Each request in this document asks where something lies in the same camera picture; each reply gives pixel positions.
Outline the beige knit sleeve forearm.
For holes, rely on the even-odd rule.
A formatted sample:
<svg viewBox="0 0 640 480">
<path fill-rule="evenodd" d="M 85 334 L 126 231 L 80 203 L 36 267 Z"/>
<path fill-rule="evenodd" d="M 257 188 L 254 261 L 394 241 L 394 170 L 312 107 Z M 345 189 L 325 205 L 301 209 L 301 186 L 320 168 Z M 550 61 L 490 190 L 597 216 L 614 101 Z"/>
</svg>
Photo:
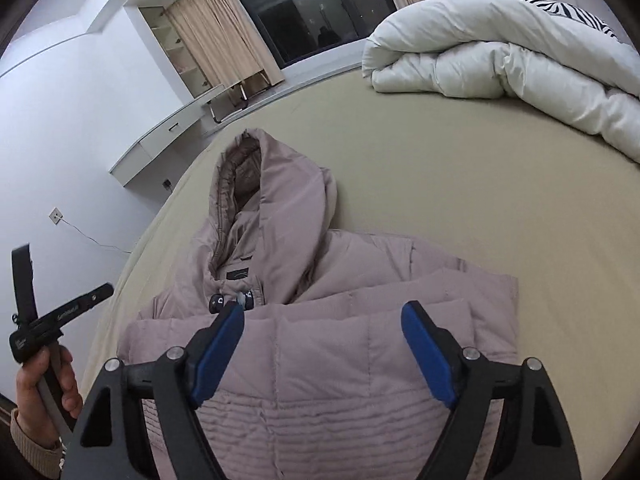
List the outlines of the beige knit sleeve forearm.
<svg viewBox="0 0 640 480">
<path fill-rule="evenodd" d="M 29 466 L 38 479 L 61 478 L 61 464 L 64 457 L 62 442 L 57 440 L 52 448 L 45 448 L 26 434 L 18 423 L 17 417 L 18 409 L 14 408 L 11 412 L 10 433 L 14 448 L 22 462 Z"/>
</svg>

